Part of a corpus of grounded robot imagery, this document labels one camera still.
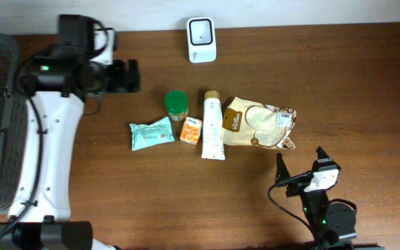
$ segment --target light blue pouch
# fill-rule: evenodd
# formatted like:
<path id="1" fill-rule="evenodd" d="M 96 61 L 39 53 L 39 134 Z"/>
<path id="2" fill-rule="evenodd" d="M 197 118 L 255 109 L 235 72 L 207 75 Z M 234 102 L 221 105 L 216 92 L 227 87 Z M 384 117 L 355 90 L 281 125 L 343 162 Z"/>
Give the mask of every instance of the light blue pouch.
<path id="1" fill-rule="evenodd" d="M 171 122 L 168 117 L 151 124 L 130 124 L 132 130 L 132 151 L 153 145 L 173 142 Z"/>

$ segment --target white container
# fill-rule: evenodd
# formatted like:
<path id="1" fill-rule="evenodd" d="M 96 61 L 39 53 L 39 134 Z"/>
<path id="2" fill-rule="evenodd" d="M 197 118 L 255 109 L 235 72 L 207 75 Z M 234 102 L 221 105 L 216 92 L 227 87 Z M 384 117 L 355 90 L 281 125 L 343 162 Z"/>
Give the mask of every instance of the white container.
<path id="1" fill-rule="evenodd" d="M 222 105 L 217 91 L 205 93 L 203 115 L 203 159 L 225 160 L 222 136 Z"/>
<path id="2" fill-rule="evenodd" d="M 209 17 L 191 18 L 186 23 L 191 63 L 212 62 L 217 56 L 214 22 Z"/>

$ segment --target small snack package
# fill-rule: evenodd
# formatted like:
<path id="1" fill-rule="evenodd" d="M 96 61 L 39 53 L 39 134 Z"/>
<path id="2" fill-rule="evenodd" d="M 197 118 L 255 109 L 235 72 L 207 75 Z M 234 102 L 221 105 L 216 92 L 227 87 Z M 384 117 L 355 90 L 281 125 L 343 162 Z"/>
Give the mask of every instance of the small snack package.
<path id="1" fill-rule="evenodd" d="M 132 130 L 132 151 L 174 141 L 168 117 L 151 125 L 130 124 L 129 126 Z"/>
<path id="2" fill-rule="evenodd" d="M 180 140 L 190 144 L 197 144 L 201 133 L 201 120 L 186 117 L 183 129 L 181 130 Z"/>
<path id="3" fill-rule="evenodd" d="M 224 112 L 222 142 L 265 149 L 294 149 L 288 135 L 296 124 L 292 108 L 234 98 Z"/>

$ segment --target green lid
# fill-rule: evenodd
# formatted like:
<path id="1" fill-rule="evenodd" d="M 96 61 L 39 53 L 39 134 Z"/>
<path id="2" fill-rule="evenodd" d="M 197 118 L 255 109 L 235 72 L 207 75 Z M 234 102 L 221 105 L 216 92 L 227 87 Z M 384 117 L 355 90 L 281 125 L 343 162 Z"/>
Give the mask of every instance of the green lid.
<path id="1" fill-rule="evenodd" d="M 169 92 L 165 98 L 167 111 L 174 114 L 184 113 L 188 109 L 188 98 L 180 90 Z"/>

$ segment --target table surface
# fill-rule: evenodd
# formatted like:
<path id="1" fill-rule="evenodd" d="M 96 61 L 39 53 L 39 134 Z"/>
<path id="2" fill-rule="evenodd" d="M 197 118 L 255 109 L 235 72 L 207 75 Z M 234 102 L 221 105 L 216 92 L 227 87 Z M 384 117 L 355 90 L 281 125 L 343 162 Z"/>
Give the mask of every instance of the table surface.
<path id="1" fill-rule="evenodd" d="M 282 151 L 291 174 L 310 170 L 322 146 L 342 167 L 328 192 L 358 206 L 355 244 L 400 249 L 400 23 L 216 30 L 215 62 L 188 60 L 185 31 L 119 34 L 116 58 L 138 59 L 142 90 L 103 96 L 81 118 L 70 177 L 72 221 L 123 249 L 242 249 L 307 242 L 311 234 L 267 198 L 276 153 L 225 146 L 225 161 L 201 159 L 201 144 L 176 141 L 131 151 L 130 123 L 163 118 L 164 97 L 182 90 L 190 116 L 203 95 L 297 110 Z M 56 36 L 16 37 L 26 57 Z M 96 108 L 89 100 L 85 109 Z M 179 135 L 182 123 L 173 122 Z M 299 198 L 273 196 L 303 217 Z"/>

